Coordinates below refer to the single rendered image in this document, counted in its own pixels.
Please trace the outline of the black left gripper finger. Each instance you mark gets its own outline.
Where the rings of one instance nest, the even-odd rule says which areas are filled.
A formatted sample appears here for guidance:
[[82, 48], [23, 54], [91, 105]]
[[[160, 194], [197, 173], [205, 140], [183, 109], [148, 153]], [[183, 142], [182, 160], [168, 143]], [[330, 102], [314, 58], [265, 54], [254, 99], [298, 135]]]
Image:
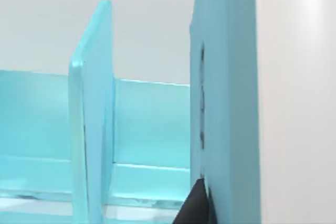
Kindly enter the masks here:
[[203, 178], [192, 187], [173, 224], [218, 224], [212, 196], [207, 195]]

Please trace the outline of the light blue book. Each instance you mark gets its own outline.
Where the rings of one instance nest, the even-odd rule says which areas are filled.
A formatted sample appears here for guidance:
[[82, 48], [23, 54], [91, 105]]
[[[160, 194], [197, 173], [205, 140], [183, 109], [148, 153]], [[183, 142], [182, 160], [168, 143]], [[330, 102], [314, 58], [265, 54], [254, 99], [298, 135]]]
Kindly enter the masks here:
[[256, 0], [194, 0], [191, 182], [218, 224], [261, 224]]

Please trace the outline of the light blue rack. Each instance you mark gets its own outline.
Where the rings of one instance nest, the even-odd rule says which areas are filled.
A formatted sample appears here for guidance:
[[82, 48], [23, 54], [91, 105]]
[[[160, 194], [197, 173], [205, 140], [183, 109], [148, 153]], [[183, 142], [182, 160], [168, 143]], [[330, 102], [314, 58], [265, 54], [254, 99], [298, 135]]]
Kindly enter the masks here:
[[190, 89], [116, 78], [99, 2], [66, 75], [0, 70], [0, 224], [171, 224], [190, 190]]

